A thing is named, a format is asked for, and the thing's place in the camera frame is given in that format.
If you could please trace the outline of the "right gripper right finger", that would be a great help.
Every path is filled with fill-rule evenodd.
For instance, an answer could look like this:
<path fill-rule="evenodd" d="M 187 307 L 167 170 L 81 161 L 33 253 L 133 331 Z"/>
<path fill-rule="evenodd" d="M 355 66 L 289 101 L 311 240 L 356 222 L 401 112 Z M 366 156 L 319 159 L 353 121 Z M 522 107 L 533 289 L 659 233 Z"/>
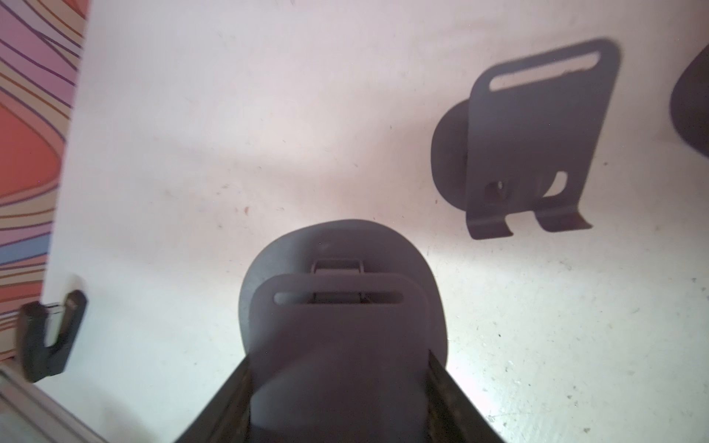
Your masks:
<path fill-rule="evenodd" d="M 427 371 L 428 442 L 503 443 L 432 352 Z"/>

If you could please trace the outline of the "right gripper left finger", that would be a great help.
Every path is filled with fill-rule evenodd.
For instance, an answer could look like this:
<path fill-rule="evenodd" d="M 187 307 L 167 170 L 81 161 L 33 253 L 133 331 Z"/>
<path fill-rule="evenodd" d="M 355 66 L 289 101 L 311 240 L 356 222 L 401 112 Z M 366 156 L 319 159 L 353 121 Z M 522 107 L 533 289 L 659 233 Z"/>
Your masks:
<path fill-rule="evenodd" d="M 249 439 L 252 371 L 246 356 L 176 443 L 243 443 Z"/>

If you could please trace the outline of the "grey phone stand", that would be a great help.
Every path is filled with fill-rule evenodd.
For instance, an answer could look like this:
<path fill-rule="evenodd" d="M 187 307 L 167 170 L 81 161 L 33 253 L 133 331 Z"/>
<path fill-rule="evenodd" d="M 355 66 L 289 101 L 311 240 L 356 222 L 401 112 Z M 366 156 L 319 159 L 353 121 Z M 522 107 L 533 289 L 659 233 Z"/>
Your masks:
<path fill-rule="evenodd" d="M 513 75 L 597 54 L 592 68 L 493 90 Z M 511 60 L 484 71 L 467 100 L 437 124 L 431 142 L 434 184 L 465 212 L 470 236 L 511 236 L 506 218 L 533 212 L 547 232 L 590 228 L 579 203 L 620 71 L 621 51 L 596 38 Z"/>
<path fill-rule="evenodd" d="M 272 241 L 240 295 L 252 442 L 423 442 L 428 358 L 448 352 L 433 273 L 374 221 Z"/>

